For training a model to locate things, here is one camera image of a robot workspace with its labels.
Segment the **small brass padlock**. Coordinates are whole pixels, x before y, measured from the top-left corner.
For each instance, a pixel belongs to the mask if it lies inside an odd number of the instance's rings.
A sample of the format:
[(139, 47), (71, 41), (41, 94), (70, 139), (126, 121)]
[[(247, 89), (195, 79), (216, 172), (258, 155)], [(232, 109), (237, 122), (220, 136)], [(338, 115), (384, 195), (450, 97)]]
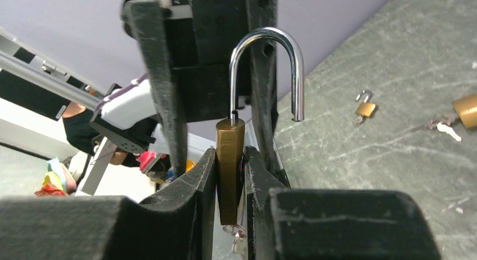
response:
[(372, 91), (368, 89), (362, 90), (357, 94), (355, 101), (359, 102), (359, 106), (355, 111), (356, 117), (353, 119), (354, 125), (360, 125), (366, 118), (372, 117), (377, 110), (377, 105), (370, 101), (372, 96)]

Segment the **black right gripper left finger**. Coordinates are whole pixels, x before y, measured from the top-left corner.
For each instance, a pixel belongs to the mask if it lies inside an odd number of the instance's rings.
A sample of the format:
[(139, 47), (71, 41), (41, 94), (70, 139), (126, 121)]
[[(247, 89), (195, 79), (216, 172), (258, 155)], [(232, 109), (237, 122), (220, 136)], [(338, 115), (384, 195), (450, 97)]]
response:
[(2, 259), (211, 259), (215, 150), (135, 203), (124, 196), (1, 200)]

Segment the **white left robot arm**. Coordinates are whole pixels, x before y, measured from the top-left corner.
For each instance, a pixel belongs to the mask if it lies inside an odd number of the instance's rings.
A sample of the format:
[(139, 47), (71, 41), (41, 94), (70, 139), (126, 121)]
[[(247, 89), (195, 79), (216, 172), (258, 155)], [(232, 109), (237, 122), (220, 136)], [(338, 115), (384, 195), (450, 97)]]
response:
[(94, 110), (64, 118), (69, 142), (92, 153), (95, 137), (129, 151), (128, 166), (161, 124), (173, 167), (184, 172), (187, 124), (229, 113), (229, 62), (239, 41), (276, 25), (277, 0), (124, 0), (125, 32), (137, 43), (144, 74), (106, 96)]

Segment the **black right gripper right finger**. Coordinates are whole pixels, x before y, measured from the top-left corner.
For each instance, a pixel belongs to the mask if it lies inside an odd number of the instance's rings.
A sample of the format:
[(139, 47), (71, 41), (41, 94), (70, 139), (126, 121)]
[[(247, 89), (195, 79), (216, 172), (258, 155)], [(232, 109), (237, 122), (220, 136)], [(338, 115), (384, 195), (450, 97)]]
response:
[(393, 190), (290, 189), (245, 151), (249, 259), (440, 259), (419, 206)]

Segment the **dark metal key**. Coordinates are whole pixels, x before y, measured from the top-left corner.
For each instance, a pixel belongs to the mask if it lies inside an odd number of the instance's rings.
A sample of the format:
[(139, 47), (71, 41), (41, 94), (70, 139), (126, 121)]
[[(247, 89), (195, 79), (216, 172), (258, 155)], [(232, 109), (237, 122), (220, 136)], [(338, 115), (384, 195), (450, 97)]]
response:
[(411, 132), (416, 132), (419, 130), (434, 130), (437, 128), (439, 123), (450, 126), (457, 120), (460, 120), (460, 117), (456, 113), (440, 114), (428, 120), (425, 124), (418, 125), (417, 127), (411, 129)]

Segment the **medium brass padlock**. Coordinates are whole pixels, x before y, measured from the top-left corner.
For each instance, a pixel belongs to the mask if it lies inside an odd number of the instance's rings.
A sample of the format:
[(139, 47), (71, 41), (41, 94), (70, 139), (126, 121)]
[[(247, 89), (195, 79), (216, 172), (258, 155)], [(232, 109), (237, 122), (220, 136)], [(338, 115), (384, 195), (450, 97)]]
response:
[(244, 154), (245, 122), (238, 117), (237, 70), (246, 48), (260, 39), (273, 39), (287, 51), (291, 65), (291, 113), (294, 122), (304, 120), (304, 60), (297, 41), (288, 32), (274, 27), (257, 28), (243, 37), (233, 49), (229, 62), (229, 113), (217, 123), (217, 194), (221, 225), (235, 225), (242, 190), (240, 161)]

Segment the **long shackle brass padlock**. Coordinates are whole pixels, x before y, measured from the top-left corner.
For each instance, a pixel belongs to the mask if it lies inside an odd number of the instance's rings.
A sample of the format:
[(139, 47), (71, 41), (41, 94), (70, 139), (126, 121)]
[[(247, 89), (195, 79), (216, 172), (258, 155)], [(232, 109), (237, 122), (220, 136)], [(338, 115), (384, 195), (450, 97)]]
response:
[(476, 129), (476, 93), (452, 102), (452, 106), (466, 129)]

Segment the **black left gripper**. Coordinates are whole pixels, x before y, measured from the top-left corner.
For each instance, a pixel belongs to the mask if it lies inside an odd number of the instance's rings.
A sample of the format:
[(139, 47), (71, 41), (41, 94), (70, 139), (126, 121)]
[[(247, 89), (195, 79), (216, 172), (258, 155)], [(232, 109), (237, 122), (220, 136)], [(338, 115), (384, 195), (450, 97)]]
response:
[[(187, 123), (228, 114), (228, 64), (233, 49), (252, 30), (276, 26), (277, 0), (245, 0), (245, 5), (245, 19), (219, 23), (174, 20), (160, 0), (124, 0), (123, 28), (141, 51), (174, 178), (186, 172)], [(290, 187), (273, 142), (278, 119), (276, 42), (258, 39), (247, 50), (258, 149), (266, 169)]]

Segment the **small keys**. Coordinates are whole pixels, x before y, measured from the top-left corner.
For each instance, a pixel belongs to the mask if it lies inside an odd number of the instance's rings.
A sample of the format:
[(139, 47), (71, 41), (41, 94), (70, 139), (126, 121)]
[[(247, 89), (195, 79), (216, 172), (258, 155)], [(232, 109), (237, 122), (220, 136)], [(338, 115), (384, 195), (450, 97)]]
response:
[(248, 240), (246, 230), (239, 225), (226, 225), (222, 227), (223, 231), (233, 236), (232, 252), (241, 255), (245, 259), (248, 253)]

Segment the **light metal key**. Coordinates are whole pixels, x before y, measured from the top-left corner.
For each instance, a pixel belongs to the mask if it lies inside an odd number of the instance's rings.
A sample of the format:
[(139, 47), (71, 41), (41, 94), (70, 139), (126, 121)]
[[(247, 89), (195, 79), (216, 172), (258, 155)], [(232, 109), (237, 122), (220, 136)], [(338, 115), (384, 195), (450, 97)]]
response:
[(449, 136), (451, 136), (455, 141), (457, 142), (461, 142), (462, 141), (462, 137), (459, 136), (452, 127), (450, 127), (449, 125), (446, 125), (442, 122), (439, 122), (437, 125), (436, 125), (436, 129), (439, 131), (439, 132), (443, 132), (443, 133), (446, 133), (448, 134)]

